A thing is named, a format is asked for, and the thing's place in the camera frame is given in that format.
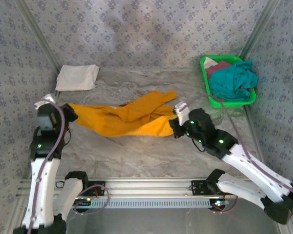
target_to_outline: turquoise fabric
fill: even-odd
[[[258,80],[251,69],[252,61],[246,61],[214,72],[209,79],[212,94],[224,101],[248,101],[251,94],[246,89],[255,87]]]

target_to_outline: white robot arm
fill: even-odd
[[[209,187],[216,192],[229,193],[261,207],[274,221],[286,224],[293,214],[293,182],[271,170],[229,133],[215,129],[210,116],[203,109],[190,111],[187,104],[175,106],[175,116],[169,121],[175,138],[186,134],[201,143],[204,150],[238,169],[251,181],[234,178],[216,169],[207,178]]]
[[[14,234],[65,234],[68,212],[78,194],[89,186],[85,172],[70,172],[65,177],[61,193],[53,204],[56,173],[65,146],[64,136],[69,131],[68,123],[78,118],[68,104],[61,107],[62,116],[54,104],[55,99],[52,95],[46,95],[43,100],[35,103],[39,127],[30,145],[32,160],[30,195],[22,227],[15,229]],[[59,144],[53,149],[58,140],[60,140]]]

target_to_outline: cable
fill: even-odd
[[[35,186],[35,191],[34,191],[34,198],[33,198],[33,207],[32,207],[32,211],[31,211],[30,223],[29,223],[27,234],[31,234],[31,231],[32,231],[33,225],[34,225],[34,221],[37,218],[36,217],[36,205],[37,205],[38,190],[39,190],[39,184],[41,181],[42,172],[44,170],[44,167],[45,167],[47,161],[49,160],[49,158],[51,157],[51,155],[53,154],[53,152],[56,150],[57,146],[59,145],[59,143],[63,137],[64,127],[65,127],[65,116],[64,116],[64,113],[63,113],[63,110],[61,109],[61,107],[53,102],[50,102],[47,99],[41,99],[40,101],[46,101],[47,103],[51,104],[55,109],[58,110],[58,112],[60,113],[60,116],[61,116],[61,129],[60,129],[60,133],[59,133],[59,137],[58,137],[57,141],[55,142],[54,146],[52,147],[50,152],[45,157],[45,159],[42,162],[42,165],[38,171],[36,186]]]
[[[109,195],[108,189],[107,189],[105,186],[101,185],[101,184],[95,184],[95,185],[92,185],[92,186],[90,186],[90,187],[88,187],[88,188],[82,190],[82,191],[78,194],[78,196],[81,196],[84,192],[86,192],[86,191],[88,191],[88,190],[90,190],[90,189],[92,189],[92,188],[96,188],[96,187],[101,187],[102,190],[105,190],[105,191],[106,191],[107,199],[106,199],[106,202],[105,202],[104,206],[102,206],[98,211],[95,211],[95,212],[91,212],[91,213],[80,213],[80,212],[77,211],[76,208],[77,208],[77,206],[78,206],[80,203],[82,203],[82,201],[81,201],[81,202],[78,202],[78,203],[74,206],[74,208],[73,208],[73,210],[75,211],[75,214],[77,214],[77,215],[94,215],[94,214],[97,214],[97,213],[101,212],[102,210],[104,210],[104,208],[109,204],[109,201],[110,201],[110,198],[111,198],[111,197],[110,197],[110,195]]]
[[[219,209],[218,212],[220,212],[220,213],[228,213],[228,212],[230,212],[230,211],[232,211],[232,210],[234,209],[234,207],[235,207],[236,204],[238,203],[238,199],[239,199],[239,197],[236,196],[233,205],[232,205],[229,209],[227,209],[226,211],[221,210],[218,206],[215,206],[215,205],[212,205],[212,207],[214,207],[214,208],[216,208],[216,209]]]
[[[267,173],[264,169],[262,169],[256,162],[254,162],[252,159],[251,159],[251,156],[249,155],[249,152],[239,134],[239,131],[237,129],[237,127],[235,126],[234,122],[233,122],[233,119],[231,118],[229,112],[228,112],[228,109],[224,106],[223,104],[223,100],[217,98],[217,97],[214,97],[213,95],[209,95],[209,94],[202,94],[202,95],[198,95],[198,96],[195,96],[194,98],[192,98],[183,108],[180,109],[180,111],[183,111],[185,108],[189,107],[192,103],[194,103],[196,100],[200,99],[200,98],[213,98],[214,100],[218,101],[221,106],[222,106],[222,109],[225,109],[225,112],[229,118],[229,121],[230,123],[232,124],[233,126],[233,129],[237,135],[237,138],[242,146],[242,149],[245,153],[245,155],[247,156],[248,160],[250,160],[250,162],[261,172],[263,173],[265,176],[267,176],[269,179],[272,179],[274,182],[278,183],[279,185],[283,186],[284,188],[288,189],[291,193],[293,193],[293,188],[289,187],[288,185],[282,183],[280,180],[278,180],[277,178],[275,178],[274,176],[270,175],[269,173]]]
[[[96,197],[98,198],[99,197],[99,194],[98,194],[97,188],[94,188],[94,191],[96,192]]]
[[[35,138],[38,135],[39,130],[40,130],[40,127],[37,127],[35,129],[33,138]]]
[[[96,192],[96,196],[97,196],[97,198],[98,198],[98,191],[97,191],[97,189],[96,188],[94,188],[94,190],[95,190],[95,192]],[[76,213],[76,211],[74,210],[74,212],[75,212],[75,215],[74,216],[72,216],[66,223],[67,223],[67,230],[66,230],[66,233],[70,233],[69,232],[69,224],[70,224],[70,222],[73,220],[73,219],[75,219],[76,218],[76,216],[77,215],[79,215],[79,213]]]
[[[68,142],[66,142],[64,144],[64,146],[67,145],[70,142],[71,138],[72,138],[72,133],[71,133],[70,129],[68,129],[68,133],[69,133],[69,140],[68,140]]]
[[[201,149],[195,144],[194,140],[193,140],[193,139],[191,139],[191,140],[192,140],[194,146],[195,146],[200,152],[205,152],[205,149],[204,149],[204,150],[201,150]]]

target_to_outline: wall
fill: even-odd
[[[60,64],[198,66],[238,54],[266,0],[26,0]]]
[[[249,59],[259,75],[250,111],[263,156],[293,180],[293,0],[281,1]]]
[[[56,74],[12,0],[0,0],[0,233],[29,162],[33,104]]]

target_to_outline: green plastic tray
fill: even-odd
[[[235,56],[235,55],[206,55],[201,59],[201,68],[202,68],[202,72],[203,72],[206,91],[207,91],[207,94],[210,94],[209,81],[208,81],[206,71],[204,69],[204,62],[205,62],[206,57],[208,57],[216,62],[220,62],[221,60],[223,60],[223,61],[226,61],[230,64],[235,64],[236,62],[242,62],[242,59],[240,59],[238,56]],[[252,88],[250,100],[248,100],[248,101],[224,101],[223,104],[227,108],[239,108],[244,105],[250,105],[253,102],[255,102],[255,100],[256,100],[256,93],[255,93],[255,90]],[[221,108],[221,104],[218,101],[215,101],[211,97],[209,97],[209,103],[214,108]]]

